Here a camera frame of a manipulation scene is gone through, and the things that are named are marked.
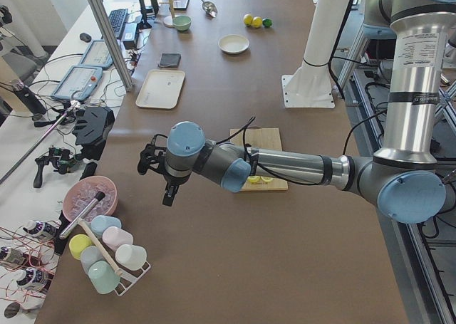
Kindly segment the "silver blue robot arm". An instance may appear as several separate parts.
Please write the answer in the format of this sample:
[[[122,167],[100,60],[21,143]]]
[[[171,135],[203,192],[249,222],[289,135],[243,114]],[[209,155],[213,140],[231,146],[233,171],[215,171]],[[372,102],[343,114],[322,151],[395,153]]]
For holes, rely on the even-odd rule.
[[[333,185],[357,194],[385,216],[417,224],[436,215],[446,188],[435,174],[430,141],[455,0],[366,0],[364,23],[396,35],[383,144],[372,157],[331,158],[236,146],[205,138],[193,122],[174,125],[159,156],[164,205],[192,173],[238,192],[252,175],[304,186]]]

